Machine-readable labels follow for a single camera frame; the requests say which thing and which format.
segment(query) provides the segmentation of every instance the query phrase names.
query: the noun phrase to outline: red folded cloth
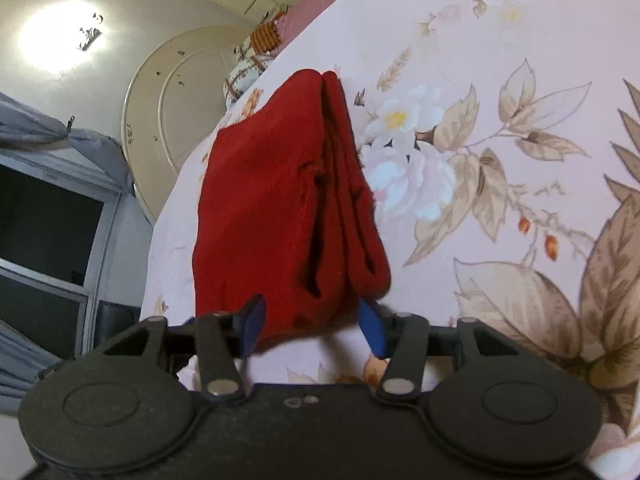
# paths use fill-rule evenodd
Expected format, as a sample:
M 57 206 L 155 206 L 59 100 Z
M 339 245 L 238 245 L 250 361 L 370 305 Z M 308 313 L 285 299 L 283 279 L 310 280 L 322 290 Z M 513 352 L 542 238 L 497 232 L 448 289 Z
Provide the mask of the red folded cloth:
M 220 130 L 198 205 L 196 314 L 266 298 L 261 340 L 322 328 L 390 285 L 340 81 L 301 70 Z

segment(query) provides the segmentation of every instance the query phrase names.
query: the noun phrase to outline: gray curtain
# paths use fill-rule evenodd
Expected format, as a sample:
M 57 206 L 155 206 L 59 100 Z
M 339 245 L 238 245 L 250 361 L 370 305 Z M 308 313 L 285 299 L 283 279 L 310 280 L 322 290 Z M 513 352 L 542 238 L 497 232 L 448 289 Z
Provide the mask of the gray curtain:
M 16 415 L 38 372 L 60 359 L 0 321 L 0 413 Z
M 120 144 L 93 130 L 72 128 L 0 92 L 0 143 L 10 146 L 68 140 L 122 189 L 133 194 L 133 179 Z

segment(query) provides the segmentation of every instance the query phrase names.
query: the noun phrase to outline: round tabletop leaning on wall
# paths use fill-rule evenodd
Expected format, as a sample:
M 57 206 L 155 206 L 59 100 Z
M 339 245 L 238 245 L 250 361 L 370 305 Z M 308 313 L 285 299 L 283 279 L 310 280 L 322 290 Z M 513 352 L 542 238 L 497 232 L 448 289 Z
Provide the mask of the round tabletop leaning on wall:
M 122 145 L 151 223 L 186 158 L 225 114 L 222 83 L 236 65 L 233 46 L 247 35 L 233 27 L 190 30 L 160 46 L 134 76 L 122 113 Z

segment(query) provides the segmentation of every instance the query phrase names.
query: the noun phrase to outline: window pane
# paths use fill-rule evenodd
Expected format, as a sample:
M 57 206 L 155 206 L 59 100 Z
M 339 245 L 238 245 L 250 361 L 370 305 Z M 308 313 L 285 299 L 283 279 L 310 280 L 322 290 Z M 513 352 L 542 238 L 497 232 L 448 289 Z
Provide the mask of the window pane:
M 0 165 L 0 258 L 83 285 L 102 206 Z
M 74 356 L 81 303 L 0 275 L 0 319 L 63 359 Z

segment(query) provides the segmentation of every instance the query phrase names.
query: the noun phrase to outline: window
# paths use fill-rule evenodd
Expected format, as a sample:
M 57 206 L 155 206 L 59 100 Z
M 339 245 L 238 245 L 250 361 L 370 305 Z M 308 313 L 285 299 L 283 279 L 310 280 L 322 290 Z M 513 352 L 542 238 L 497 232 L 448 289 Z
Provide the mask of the window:
M 118 197 L 0 154 L 0 319 L 61 358 L 91 345 Z

